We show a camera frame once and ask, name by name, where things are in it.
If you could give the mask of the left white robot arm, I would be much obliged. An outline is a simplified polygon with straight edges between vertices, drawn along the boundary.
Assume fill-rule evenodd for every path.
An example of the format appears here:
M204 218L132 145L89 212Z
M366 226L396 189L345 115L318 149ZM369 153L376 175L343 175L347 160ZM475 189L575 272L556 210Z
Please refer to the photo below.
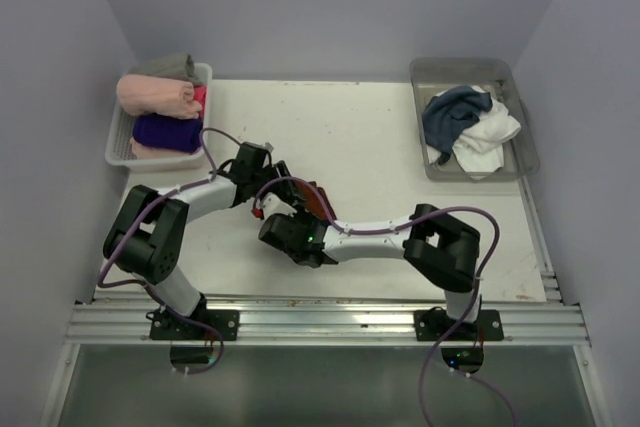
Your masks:
M244 142L226 168L202 180L166 191L144 185L131 188L104 241L106 263L98 286L122 284L105 281L115 265L175 313L172 326L182 337L201 337L208 326L204 296L178 266L186 226L255 199L269 181L288 174L286 163L272 161L267 148Z

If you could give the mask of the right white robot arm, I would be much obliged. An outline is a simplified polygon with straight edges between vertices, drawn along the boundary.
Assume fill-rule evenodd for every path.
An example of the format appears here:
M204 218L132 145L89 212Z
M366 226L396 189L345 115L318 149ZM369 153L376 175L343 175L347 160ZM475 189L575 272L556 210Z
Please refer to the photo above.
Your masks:
M443 290L447 331L464 340L481 327L481 300L474 292L480 233L436 211L419 204L410 216L364 224L321 220L302 211L277 212L265 218L258 238L311 268L361 259L404 260Z

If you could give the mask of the brown rust towel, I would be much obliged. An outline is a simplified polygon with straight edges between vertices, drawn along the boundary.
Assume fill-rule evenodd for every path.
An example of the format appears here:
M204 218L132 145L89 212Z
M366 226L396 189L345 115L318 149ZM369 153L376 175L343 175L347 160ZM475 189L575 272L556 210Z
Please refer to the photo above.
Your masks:
M304 207L307 211L321 220L335 220L337 218L323 187L315 181L310 181L307 184L295 181L294 185L304 196Z

